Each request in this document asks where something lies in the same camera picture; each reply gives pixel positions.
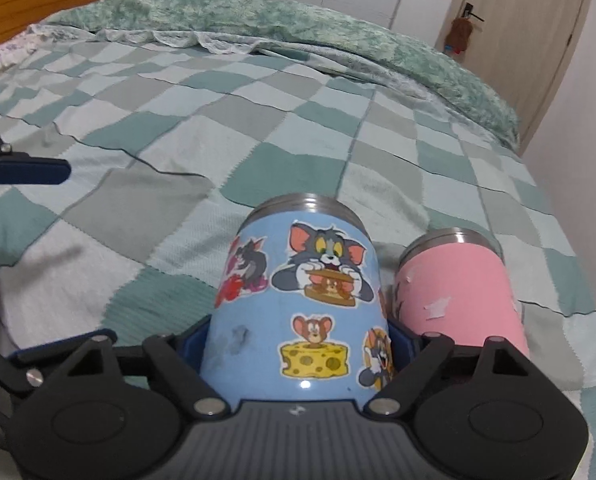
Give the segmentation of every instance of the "pink cup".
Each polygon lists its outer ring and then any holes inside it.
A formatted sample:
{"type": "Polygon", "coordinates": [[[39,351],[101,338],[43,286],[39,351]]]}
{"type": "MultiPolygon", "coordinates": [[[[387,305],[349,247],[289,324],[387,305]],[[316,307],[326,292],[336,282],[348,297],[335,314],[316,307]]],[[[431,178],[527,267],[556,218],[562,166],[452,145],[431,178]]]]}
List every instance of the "pink cup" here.
{"type": "Polygon", "coordinates": [[[502,258],[476,231],[439,229],[413,242],[400,260],[395,305],[418,334],[440,332],[466,346],[502,336],[529,356],[502,258]]]}

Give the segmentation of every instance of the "insulated tumbler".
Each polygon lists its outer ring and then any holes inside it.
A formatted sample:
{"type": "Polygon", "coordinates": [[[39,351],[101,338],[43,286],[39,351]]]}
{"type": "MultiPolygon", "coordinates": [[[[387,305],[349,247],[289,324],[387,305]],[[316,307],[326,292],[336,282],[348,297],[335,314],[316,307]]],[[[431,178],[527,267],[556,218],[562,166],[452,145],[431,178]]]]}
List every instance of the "insulated tumbler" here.
{"type": "Polygon", "coordinates": [[[438,229],[415,240],[400,259],[394,297],[395,316],[418,334],[466,346],[503,336],[529,356],[502,255],[476,231],[438,229]]]}
{"type": "Polygon", "coordinates": [[[242,399],[355,399],[393,374],[375,249],[332,198],[272,198],[228,251],[201,376],[235,409],[242,399]]]}

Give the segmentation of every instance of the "yellow cheese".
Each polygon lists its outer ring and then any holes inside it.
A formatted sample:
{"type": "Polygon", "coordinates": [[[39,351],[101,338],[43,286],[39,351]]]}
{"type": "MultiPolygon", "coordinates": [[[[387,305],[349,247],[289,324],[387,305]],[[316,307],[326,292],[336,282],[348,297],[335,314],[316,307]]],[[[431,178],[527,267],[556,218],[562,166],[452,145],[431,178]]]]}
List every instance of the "yellow cheese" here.
{"type": "Polygon", "coordinates": [[[280,347],[283,374],[296,378],[328,379],[349,373],[345,345],[323,343],[313,348],[307,342],[290,343],[280,347]]]}

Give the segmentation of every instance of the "checkered bedspread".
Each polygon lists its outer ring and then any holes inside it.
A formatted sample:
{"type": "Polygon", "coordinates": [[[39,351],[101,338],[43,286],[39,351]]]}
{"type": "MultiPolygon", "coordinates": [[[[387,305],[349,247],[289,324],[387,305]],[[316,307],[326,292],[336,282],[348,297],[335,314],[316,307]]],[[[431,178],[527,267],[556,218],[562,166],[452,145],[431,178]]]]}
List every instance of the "checkered bedspread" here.
{"type": "Polygon", "coordinates": [[[2,352],[98,326],[121,344],[184,330],[253,207],[335,196],[387,290],[428,229],[500,244],[533,361],[590,423],[578,476],[596,480],[596,310],[574,252],[518,157],[431,95],[280,56],[79,42],[0,76],[0,133],[73,167],[57,187],[0,186],[2,352]]]}

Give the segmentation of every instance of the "folded green blanket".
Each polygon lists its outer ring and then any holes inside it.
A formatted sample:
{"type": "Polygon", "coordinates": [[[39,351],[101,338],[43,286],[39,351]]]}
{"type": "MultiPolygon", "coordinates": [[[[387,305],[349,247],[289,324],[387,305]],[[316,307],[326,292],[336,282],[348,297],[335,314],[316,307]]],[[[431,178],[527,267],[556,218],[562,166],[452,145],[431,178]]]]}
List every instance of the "folded green blanket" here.
{"type": "Polygon", "coordinates": [[[490,86],[428,44],[335,10],[272,0],[99,0],[44,23],[97,32],[194,30],[329,46],[412,77],[515,149],[518,117],[490,86]]]}

